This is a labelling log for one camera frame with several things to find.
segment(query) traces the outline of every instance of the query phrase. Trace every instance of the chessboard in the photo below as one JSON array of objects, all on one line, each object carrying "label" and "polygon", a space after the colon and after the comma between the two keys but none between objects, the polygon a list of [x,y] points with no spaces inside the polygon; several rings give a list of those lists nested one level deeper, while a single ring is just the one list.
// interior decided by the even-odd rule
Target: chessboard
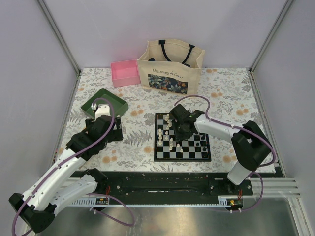
[{"label": "chessboard", "polygon": [[173,119],[168,113],[156,113],[154,161],[211,161],[208,134],[195,133],[188,140],[175,142],[173,127],[168,123]]}]

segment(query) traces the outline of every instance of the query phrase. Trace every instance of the floral pattern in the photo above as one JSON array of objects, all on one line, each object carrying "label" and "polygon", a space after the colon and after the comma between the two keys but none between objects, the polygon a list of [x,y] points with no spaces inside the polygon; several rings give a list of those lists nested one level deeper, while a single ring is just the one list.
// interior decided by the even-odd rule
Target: floral pattern
[{"label": "floral pattern", "polygon": [[187,94],[188,82],[182,82],[171,77],[148,74],[150,87],[165,91]]},{"label": "floral pattern", "polygon": [[[111,142],[80,169],[140,172],[229,172],[237,161],[233,146],[209,135],[211,162],[154,162],[155,113],[169,112],[182,98],[175,93],[142,88],[141,85],[113,87],[110,68],[85,68],[66,125],[59,153],[71,136],[85,128],[86,115],[81,106],[98,90],[105,88],[128,102],[129,110],[121,117],[123,141]],[[245,68],[205,68],[202,70],[198,94],[211,101],[209,116],[234,124],[254,120],[262,128],[260,113]],[[207,103],[187,98],[182,105],[188,110],[205,111]],[[274,166],[259,172],[275,172]]]}]

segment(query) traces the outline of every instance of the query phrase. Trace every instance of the pink bin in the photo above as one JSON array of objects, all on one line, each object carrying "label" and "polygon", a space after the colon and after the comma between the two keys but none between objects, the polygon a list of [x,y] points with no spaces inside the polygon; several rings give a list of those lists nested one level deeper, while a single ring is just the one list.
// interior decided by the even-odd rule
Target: pink bin
[{"label": "pink bin", "polygon": [[137,60],[124,60],[110,64],[114,87],[140,83]]}]

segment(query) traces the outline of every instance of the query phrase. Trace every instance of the white wall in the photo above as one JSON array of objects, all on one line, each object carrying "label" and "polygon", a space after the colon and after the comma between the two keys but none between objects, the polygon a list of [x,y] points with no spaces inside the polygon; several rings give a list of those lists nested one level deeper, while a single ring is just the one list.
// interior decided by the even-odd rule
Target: white wall
[{"label": "white wall", "polygon": [[0,235],[51,164],[75,73],[34,0],[0,1]]},{"label": "white wall", "polygon": [[254,72],[289,177],[315,229],[315,1],[296,1]]},{"label": "white wall", "polygon": [[206,50],[204,66],[249,67],[285,0],[46,0],[79,66],[137,59],[147,40]]}]

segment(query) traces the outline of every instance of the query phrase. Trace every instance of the green plastic container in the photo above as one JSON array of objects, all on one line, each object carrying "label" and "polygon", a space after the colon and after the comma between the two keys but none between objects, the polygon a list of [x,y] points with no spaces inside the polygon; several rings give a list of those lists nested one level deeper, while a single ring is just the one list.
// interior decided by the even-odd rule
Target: green plastic container
[{"label": "green plastic container", "polygon": [[[105,98],[107,99],[113,106],[115,111],[115,116],[122,116],[128,110],[128,103],[116,95],[112,94],[110,91],[101,88],[92,98],[90,98],[81,109],[84,113],[90,118],[95,118],[95,113],[93,112],[91,105],[93,101],[97,98]],[[96,104],[104,104],[105,101],[97,101]]]}]

